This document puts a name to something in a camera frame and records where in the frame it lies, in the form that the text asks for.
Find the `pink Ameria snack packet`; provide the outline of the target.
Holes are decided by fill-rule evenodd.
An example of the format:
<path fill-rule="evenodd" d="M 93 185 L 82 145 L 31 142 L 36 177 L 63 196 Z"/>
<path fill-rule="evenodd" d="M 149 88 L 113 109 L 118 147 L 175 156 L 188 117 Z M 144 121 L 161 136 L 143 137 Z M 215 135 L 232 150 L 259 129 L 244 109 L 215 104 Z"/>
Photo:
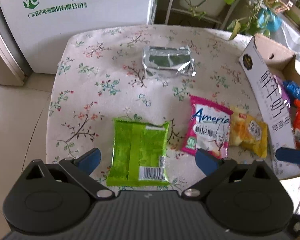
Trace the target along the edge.
<path fill-rule="evenodd" d="M 191 117 L 181 150 L 195 155 L 198 149 L 217 159 L 228 156 L 233 111 L 206 98 L 190 96 Z"/>

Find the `green snack packet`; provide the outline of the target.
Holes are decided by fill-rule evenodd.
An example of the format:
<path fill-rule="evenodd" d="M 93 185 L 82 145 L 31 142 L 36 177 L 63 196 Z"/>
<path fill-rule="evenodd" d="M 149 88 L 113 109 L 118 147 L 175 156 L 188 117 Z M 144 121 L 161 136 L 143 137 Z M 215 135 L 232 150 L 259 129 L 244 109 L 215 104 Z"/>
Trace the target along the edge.
<path fill-rule="evenodd" d="M 166 146 L 170 123 L 114 120 L 114 145 L 108 186 L 166 186 Z"/>

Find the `yellow waffle snack packet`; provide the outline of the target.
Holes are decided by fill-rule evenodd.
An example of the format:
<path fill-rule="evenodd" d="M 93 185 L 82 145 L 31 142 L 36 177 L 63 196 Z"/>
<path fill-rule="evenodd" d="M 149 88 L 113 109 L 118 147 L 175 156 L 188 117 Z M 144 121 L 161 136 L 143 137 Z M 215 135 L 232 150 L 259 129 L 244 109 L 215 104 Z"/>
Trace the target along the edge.
<path fill-rule="evenodd" d="M 260 158 L 266 158 L 268 125 L 237 107 L 232 107 L 231 110 L 229 145 L 239 146 Z"/>

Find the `silver foil snack packet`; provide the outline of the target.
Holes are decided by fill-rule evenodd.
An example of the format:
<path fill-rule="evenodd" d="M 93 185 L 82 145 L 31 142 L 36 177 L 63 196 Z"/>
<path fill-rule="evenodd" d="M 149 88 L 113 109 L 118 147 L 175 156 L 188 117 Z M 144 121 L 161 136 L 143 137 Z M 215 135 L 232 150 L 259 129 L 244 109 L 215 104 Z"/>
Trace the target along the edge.
<path fill-rule="evenodd" d="M 196 75 L 195 61 L 189 46 L 180 48 L 145 46 L 142 51 L 142 65 L 147 79 Z"/>

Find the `purple snack packet in box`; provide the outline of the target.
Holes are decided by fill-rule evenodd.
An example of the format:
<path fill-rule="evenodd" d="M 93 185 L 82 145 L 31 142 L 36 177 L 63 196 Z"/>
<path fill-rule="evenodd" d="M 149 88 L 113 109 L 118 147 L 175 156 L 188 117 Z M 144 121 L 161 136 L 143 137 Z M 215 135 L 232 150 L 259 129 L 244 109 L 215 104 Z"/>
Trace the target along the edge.
<path fill-rule="evenodd" d="M 276 81 L 276 83 L 278 85 L 279 93 L 281 94 L 281 98 L 283 100 L 283 103 L 288 108 L 288 110 L 290 110 L 290 108 L 291 108 L 290 98 L 289 98 L 289 96 L 288 96 L 288 94 L 287 94 L 287 92 L 285 90 L 285 87 L 283 85 L 283 81 L 277 75 L 274 75 L 274 78 L 275 78 L 275 81 Z"/>

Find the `blue snack packet in box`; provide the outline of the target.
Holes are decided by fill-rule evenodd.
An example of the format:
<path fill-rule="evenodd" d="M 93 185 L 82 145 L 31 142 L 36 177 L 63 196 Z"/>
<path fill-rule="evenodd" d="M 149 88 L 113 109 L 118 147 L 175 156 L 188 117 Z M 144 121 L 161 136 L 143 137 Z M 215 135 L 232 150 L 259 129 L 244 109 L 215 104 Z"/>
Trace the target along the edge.
<path fill-rule="evenodd" d="M 300 101 L 300 86 L 292 80 L 283 81 L 283 85 L 290 98 L 291 106 L 296 107 L 295 100 Z"/>

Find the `floral tablecloth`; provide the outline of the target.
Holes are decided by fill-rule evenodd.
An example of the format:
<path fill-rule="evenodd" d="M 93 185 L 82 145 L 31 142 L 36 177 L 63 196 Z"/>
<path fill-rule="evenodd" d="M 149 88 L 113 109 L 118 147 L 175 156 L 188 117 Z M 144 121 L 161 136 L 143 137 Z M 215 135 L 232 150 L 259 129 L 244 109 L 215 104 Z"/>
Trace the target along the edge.
<path fill-rule="evenodd" d="M 145 46 L 184 47 L 193 53 L 194 77 L 148 79 Z M 101 151 L 94 179 L 105 183 L 111 168 L 114 120 L 168 123 L 164 190 L 183 190 L 203 178 L 194 157 L 181 150 L 190 120 L 190 96 L 235 107 L 258 120 L 279 110 L 268 89 L 256 89 L 273 72 L 296 75 L 300 63 L 285 46 L 255 37 L 171 25 L 138 25 L 88 31 L 71 37 L 58 65 L 47 118 L 46 161 Z"/>

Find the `white cardboard milk box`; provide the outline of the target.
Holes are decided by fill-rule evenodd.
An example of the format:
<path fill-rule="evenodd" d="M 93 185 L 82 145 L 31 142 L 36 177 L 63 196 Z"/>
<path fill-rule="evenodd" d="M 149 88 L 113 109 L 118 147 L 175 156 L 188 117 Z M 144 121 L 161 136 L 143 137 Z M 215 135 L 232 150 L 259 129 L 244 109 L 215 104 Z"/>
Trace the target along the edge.
<path fill-rule="evenodd" d="M 262 34 L 252 37 L 239 62 L 254 92 L 262 118 L 268 125 L 274 173 L 279 179 L 299 177 L 300 166 L 275 157 L 280 147 L 295 147 L 292 117 L 275 77 L 294 81 L 300 86 L 300 62 L 293 51 Z"/>

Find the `beige refrigerator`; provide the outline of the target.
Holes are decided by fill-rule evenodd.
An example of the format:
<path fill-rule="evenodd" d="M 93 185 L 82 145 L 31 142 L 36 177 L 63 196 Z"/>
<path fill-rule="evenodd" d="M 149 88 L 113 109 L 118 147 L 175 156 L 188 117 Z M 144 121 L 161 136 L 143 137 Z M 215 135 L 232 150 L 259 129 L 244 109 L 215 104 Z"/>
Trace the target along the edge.
<path fill-rule="evenodd" d="M 23 86 L 32 73 L 0 8 L 0 85 Z"/>

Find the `blue round plastic object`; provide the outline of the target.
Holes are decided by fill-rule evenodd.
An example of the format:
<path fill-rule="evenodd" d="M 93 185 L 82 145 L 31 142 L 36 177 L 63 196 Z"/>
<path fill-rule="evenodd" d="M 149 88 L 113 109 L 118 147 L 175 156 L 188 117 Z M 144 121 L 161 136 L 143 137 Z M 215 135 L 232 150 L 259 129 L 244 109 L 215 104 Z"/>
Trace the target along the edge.
<path fill-rule="evenodd" d="M 281 27 L 281 18 L 269 9 L 260 9 L 257 17 L 257 26 L 262 32 L 268 31 L 270 33 L 274 33 Z"/>

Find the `white freezer with green logo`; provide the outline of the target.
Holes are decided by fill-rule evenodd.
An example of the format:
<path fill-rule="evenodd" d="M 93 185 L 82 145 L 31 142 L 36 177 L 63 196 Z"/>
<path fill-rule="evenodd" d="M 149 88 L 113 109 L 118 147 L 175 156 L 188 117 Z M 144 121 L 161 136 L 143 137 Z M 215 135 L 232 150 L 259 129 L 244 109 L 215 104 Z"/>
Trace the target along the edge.
<path fill-rule="evenodd" d="M 0 0 L 7 25 L 36 73 L 54 74 L 66 43 L 89 30 L 150 24 L 155 0 Z"/>

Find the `white metal plant rack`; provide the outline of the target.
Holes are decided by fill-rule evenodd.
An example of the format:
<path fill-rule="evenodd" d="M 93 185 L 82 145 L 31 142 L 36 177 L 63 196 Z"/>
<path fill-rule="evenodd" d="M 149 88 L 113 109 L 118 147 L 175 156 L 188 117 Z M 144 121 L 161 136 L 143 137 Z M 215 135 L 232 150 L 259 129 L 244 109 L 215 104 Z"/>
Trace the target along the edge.
<path fill-rule="evenodd" d="M 165 25 L 173 25 L 173 16 L 187 16 L 224 30 L 240 0 L 169 0 Z"/>

